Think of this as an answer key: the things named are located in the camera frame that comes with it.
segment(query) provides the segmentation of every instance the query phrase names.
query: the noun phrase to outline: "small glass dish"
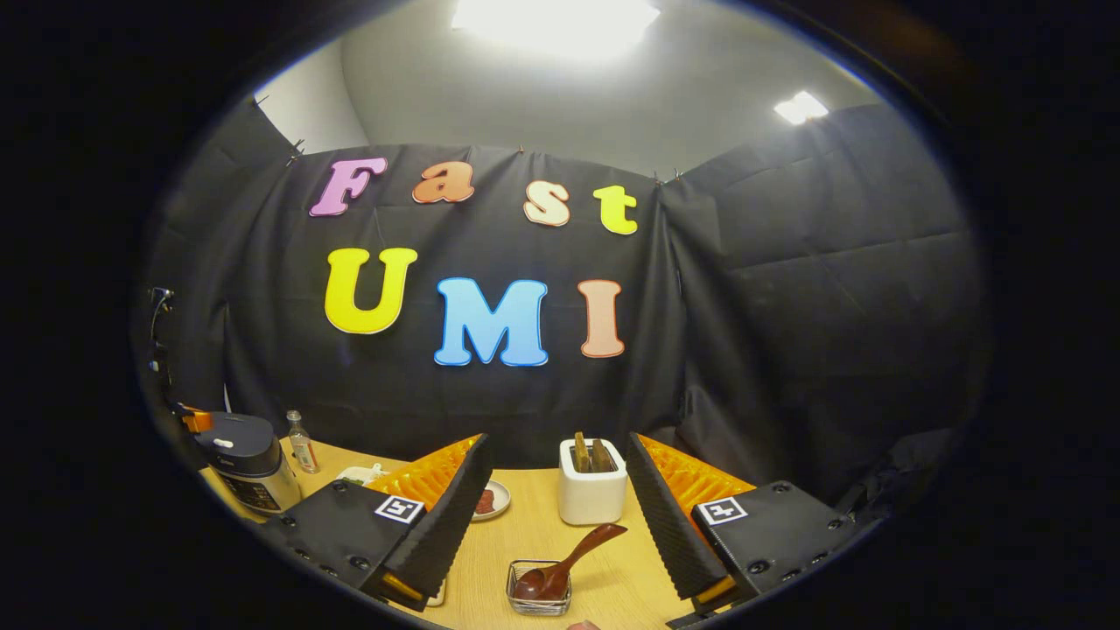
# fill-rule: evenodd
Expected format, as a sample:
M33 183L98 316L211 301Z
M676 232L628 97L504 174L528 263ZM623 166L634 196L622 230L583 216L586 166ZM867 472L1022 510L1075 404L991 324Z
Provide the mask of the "small glass dish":
M557 617L568 612L571 605L571 576L568 576L568 591L560 601L519 600L513 596L513 585L517 580L534 568L543 568L558 564L560 560L513 560L510 563L510 574L505 580L505 596L513 610L521 614Z

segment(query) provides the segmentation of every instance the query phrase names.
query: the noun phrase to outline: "ceiling light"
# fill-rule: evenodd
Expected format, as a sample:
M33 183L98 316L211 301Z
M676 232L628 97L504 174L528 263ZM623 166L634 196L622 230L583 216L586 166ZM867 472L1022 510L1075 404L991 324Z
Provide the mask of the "ceiling light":
M660 13L641 0L459 0L451 28L542 52L603 56L641 41Z
M821 104L809 92L797 92L788 100L774 105L774 111L782 114L782 118L793 124L801 124L811 118L821 118L829 113L829 109Z
M805 112L801 111L801 106L793 101L783 101L774 105L774 111L782 114L782 118L794 124L801 124L802 122L809 120L809 118L805 117Z

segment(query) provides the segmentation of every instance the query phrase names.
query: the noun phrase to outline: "black backdrop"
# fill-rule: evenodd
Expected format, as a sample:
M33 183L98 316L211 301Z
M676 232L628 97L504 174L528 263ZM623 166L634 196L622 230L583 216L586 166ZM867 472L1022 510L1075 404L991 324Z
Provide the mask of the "black backdrop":
M370 157L389 169L345 213L308 215L333 163ZM420 173L452 160L473 166L475 193L414 202ZM964 211L885 105L776 132L664 184L485 147L295 161L273 150L255 163L208 185L198 204L208 222L183 228L194 207L170 209L166 238L190 230L192 254L153 262L181 281L168 324L177 398L221 408L224 386L234 410L280 434L296 408L318 439L412 460L485 432L500 466L544 467L576 430L618 444L636 430L754 483L790 479L834 501L896 439L955 426L979 391L983 288ZM525 219L534 179L567 187L568 224ZM634 234L601 225L591 192L609 185L637 200ZM371 252L362 308L381 296L377 253L418 252L401 314L377 334L343 333L324 313L327 254L354 247ZM181 265L189 274L164 271ZM437 364L436 285L456 276L476 279L492 307L513 280L548 285L548 363ZM623 287L619 356L579 351L576 286L587 279Z

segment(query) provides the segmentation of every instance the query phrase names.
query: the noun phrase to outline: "yellow letter u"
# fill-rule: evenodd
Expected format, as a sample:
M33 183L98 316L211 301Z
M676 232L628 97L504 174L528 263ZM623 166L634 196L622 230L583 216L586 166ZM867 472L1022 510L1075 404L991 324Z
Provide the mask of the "yellow letter u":
M385 279L381 285L381 303L372 311L354 306L357 271L370 252L358 248L336 249L327 257L330 278L327 279L327 319L344 333L372 335L393 325L401 314L404 299L404 274L416 262L417 252L408 248L392 248L377 257L385 263Z

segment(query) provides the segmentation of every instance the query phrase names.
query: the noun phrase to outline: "rice cooker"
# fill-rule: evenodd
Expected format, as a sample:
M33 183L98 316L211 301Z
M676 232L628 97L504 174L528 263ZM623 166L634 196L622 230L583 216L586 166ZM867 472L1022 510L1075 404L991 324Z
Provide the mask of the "rice cooker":
M241 504L262 515L278 515L302 499L271 423L242 414L209 415L212 427L195 434L195 442Z

